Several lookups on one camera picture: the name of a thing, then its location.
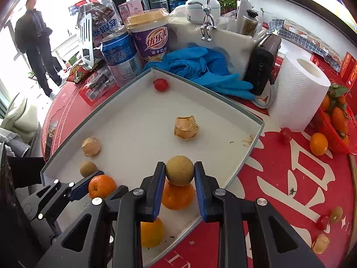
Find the orange beside basket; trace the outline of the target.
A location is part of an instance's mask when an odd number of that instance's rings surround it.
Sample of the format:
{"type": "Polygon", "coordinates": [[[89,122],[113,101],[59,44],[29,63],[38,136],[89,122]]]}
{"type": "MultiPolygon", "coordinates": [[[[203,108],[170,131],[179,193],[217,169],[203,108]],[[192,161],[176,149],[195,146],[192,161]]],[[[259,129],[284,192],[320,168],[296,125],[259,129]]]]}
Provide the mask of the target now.
{"type": "Polygon", "coordinates": [[[310,138],[309,147],[314,155],[323,155],[328,149],[328,141],[324,134],[316,132],[310,138]]]}

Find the tan husk fruit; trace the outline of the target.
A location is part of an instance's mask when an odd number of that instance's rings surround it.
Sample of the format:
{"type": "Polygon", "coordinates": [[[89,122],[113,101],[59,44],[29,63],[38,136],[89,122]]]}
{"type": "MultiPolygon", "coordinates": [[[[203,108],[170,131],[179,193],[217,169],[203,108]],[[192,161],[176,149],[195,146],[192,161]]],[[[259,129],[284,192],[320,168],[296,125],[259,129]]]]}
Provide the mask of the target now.
{"type": "Polygon", "coordinates": [[[321,255],[329,247],[330,238],[326,234],[320,234],[312,244],[312,250],[315,254],[321,255]]]}
{"type": "Polygon", "coordinates": [[[95,156],[101,149],[101,144],[95,137],[86,138],[82,143],[82,151],[87,157],[95,156]]]}

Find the person in dark jacket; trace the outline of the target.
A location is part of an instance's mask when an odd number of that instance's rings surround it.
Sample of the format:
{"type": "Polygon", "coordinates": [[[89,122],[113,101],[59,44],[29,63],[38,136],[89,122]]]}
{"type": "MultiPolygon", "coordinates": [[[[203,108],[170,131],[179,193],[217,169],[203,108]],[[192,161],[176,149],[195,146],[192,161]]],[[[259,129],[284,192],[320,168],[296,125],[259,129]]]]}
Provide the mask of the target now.
{"type": "Polygon", "coordinates": [[[54,99],[56,93],[49,87],[47,76],[61,86],[62,78],[54,67],[50,46],[52,29],[47,27],[42,13],[36,10],[37,0],[27,0],[26,12],[20,17],[15,26],[15,42],[21,53],[26,54],[38,84],[46,96],[54,99]]]}

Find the red cherry tomato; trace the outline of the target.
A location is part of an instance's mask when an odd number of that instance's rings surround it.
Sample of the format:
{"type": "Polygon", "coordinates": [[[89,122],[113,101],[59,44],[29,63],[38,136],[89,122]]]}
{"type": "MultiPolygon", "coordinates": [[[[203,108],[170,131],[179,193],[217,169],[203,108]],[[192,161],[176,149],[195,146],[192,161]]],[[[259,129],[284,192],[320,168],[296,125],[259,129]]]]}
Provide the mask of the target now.
{"type": "Polygon", "coordinates": [[[168,82],[163,79],[163,78],[158,78],[153,82],[154,88],[158,91],[158,92],[165,92],[169,89],[169,84],[168,82]]]}
{"type": "Polygon", "coordinates": [[[292,140],[292,131],[287,127],[281,128],[279,138],[281,142],[289,143],[292,140]]]}
{"type": "Polygon", "coordinates": [[[324,231],[327,229],[327,226],[330,224],[329,216],[321,215],[316,222],[316,228],[318,230],[324,231]]]}

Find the mandarins pile with leaves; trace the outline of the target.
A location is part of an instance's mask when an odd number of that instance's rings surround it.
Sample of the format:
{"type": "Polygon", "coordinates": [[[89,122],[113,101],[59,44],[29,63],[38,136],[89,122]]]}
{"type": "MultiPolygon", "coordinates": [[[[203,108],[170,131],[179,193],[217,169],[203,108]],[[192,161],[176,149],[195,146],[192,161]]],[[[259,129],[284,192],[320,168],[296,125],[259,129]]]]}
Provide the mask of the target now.
{"type": "Polygon", "coordinates": [[[349,122],[352,118],[347,112],[347,92],[347,87],[332,83],[320,107],[339,138],[349,146],[349,122]]]}

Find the orange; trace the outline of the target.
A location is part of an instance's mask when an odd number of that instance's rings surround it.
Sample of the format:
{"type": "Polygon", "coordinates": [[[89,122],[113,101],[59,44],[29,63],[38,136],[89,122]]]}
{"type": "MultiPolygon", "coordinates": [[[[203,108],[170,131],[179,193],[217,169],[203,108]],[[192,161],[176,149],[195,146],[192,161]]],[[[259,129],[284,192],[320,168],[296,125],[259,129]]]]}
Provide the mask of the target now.
{"type": "Polygon", "coordinates": [[[106,199],[117,189],[116,182],[109,176],[99,175],[91,179],[88,185],[88,192],[91,199],[97,197],[106,199]]]}
{"type": "Polygon", "coordinates": [[[159,217],[152,222],[141,222],[141,245],[146,248],[158,246],[165,237],[165,228],[159,217]]]}
{"type": "Polygon", "coordinates": [[[310,138],[309,147],[314,155],[323,155],[328,149],[328,141],[324,134],[316,132],[310,138]]]}
{"type": "Polygon", "coordinates": [[[195,190],[191,183],[185,186],[175,186],[170,181],[165,181],[162,204],[166,208],[174,211],[186,209],[192,203],[194,197],[195,190]]]}

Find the green longan fruit on mat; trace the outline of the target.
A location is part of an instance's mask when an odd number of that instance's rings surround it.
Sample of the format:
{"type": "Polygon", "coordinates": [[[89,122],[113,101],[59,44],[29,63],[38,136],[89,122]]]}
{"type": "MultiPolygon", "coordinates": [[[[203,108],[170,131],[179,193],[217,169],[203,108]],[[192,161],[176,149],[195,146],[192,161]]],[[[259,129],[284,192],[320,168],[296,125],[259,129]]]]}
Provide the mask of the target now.
{"type": "Polygon", "coordinates": [[[329,216],[331,223],[337,223],[343,215],[343,209],[341,206],[335,206],[329,216]]]}

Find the blue drink can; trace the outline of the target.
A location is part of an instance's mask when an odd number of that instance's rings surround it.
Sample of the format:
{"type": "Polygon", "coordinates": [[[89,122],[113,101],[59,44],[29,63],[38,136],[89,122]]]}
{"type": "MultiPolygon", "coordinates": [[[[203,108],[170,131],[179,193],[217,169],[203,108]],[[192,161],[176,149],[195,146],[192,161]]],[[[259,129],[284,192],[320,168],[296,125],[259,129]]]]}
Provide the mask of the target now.
{"type": "Polygon", "coordinates": [[[101,41],[100,50],[119,88],[142,73],[139,52],[125,28],[105,37],[101,41]]]}

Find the round brown longan fruit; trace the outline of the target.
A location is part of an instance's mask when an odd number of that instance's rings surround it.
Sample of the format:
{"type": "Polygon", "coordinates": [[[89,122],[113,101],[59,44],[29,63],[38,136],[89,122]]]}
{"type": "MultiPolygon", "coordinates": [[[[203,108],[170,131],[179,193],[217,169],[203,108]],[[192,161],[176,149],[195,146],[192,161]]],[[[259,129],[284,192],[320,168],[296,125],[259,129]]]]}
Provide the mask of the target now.
{"type": "Polygon", "coordinates": [[[176,155],[166,163],[166,177],[175,186],[186,186],[194,178],[194,165],[188,157],[176,155]]]}

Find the brown spice jar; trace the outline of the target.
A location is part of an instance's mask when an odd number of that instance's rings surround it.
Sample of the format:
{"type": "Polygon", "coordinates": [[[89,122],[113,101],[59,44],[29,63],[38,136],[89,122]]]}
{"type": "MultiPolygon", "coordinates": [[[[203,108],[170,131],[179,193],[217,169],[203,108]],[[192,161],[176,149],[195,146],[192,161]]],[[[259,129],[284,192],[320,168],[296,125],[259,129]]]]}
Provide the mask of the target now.
{"type": "Polygon", "coordinates": [[[258,25],[258,13],[255,10],[248,9],[243,15],[243,22],[240,33],[242,35],[253,36],[258,25]]]}

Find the blue rubber gloves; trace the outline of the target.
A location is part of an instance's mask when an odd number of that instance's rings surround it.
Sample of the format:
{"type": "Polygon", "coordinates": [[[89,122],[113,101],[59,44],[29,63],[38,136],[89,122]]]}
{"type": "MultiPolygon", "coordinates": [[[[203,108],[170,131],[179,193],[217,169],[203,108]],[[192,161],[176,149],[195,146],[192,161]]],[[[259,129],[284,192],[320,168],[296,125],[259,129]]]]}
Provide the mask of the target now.
{"type": "Polygon", "coordinates": [[[211,48],[187,47],[164,55],[160,61],[148,62],[144,70],[152,67],[168,71],[216,93],[253,100],[253,84],[230,73],[224,55],[211,48]]]}

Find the red round table mat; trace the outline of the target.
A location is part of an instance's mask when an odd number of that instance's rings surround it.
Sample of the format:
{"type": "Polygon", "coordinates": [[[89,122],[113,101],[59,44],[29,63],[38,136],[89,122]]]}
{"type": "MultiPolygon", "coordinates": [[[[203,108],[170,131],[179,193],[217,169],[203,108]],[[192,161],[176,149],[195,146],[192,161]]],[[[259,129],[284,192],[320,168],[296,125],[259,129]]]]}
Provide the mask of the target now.
{"type": "Polygon", "coordinates": [[[341,206],[342,218],[327,228],[330,244],[320,255],[326,267],[339,266],[350,244],[353,218],[349,159],[330,151],[321,156],[312,154],[311,128],[282,143],[280,128],[268,115],[237,105],[262,119],[264,128],[240,172],[226,188],[243,199],[265,198],[307,244],[314,243],[320,234],[316,228],[318,218],[341,206]]]}

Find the crumpled husk fruit in tray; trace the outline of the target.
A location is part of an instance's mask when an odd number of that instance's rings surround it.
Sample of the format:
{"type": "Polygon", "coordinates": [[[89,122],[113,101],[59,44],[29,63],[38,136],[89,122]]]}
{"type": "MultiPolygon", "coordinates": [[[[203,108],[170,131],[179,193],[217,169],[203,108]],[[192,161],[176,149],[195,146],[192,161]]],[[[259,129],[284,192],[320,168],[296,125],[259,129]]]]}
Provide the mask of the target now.
{"type": "Polygon", "coordinates": [[[177,117],[174,126],[174,135],[176,137],[189,140],[195,137],[199,132],[199,126],[196,124],[193,115],[189,117],[177,117]]]}

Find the purple milk tea cup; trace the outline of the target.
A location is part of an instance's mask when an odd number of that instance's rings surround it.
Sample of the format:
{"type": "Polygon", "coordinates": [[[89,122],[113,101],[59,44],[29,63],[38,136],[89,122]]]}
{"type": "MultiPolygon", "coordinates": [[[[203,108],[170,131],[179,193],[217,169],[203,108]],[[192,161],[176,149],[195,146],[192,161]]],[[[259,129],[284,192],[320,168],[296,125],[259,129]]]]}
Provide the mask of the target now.
{"type": "Polygon", "coordinates": [[[145,64],[160,61],[169,52],[169,13],[165,8],[146,10],[127,18],[131,33],[145,64]]]}

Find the checkered cloth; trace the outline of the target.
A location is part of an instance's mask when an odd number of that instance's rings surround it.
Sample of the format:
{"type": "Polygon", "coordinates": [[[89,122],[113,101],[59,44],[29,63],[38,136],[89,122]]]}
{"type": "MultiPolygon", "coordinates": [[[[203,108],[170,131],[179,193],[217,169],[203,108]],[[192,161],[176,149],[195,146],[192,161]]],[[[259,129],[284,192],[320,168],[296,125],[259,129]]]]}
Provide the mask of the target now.
{"type": "Polygon", "coordinates": [[[268,33],[275,33],[307,51],[320,55],[337,73],[342,61],[339,54],[317,35],[289,19],[272,19],[268,23],[268,33]]]}

